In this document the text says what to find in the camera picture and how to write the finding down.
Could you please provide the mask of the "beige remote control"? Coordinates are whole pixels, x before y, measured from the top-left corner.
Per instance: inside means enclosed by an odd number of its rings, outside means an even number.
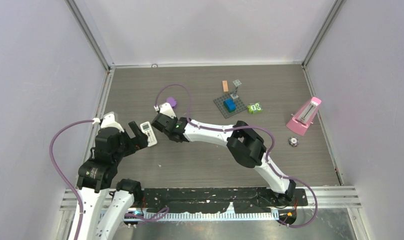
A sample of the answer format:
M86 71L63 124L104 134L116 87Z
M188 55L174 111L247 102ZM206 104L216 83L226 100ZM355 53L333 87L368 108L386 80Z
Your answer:
M152 147L158 143L152 125L149 121L141 123L140 129L145 135L148 136L148 147Z

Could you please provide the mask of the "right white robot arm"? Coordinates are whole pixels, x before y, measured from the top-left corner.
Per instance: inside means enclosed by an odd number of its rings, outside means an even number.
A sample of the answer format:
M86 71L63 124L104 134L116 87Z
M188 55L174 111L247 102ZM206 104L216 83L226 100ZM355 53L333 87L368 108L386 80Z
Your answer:
M295 181L273 162L257 127L241 120L234 125L215 125L163 113L156 115L152 126L177 143L204 142L226 147L238 164L263 177L278 203L288 205L295 199Z

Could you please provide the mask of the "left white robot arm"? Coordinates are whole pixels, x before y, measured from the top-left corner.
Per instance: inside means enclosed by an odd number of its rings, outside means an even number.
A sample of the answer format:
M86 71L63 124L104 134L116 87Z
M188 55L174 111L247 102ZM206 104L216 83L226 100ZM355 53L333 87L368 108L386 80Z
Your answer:
M78 170L77 189L79 197L71 240L110 240L130 207L143 201L141 183L122 179L116 184L113 199L104 215L102 207L110 193L113 178L124 157L148 146L148 137L132 121L128 123L134 137L117 122L103 124L95 137L90 158Z

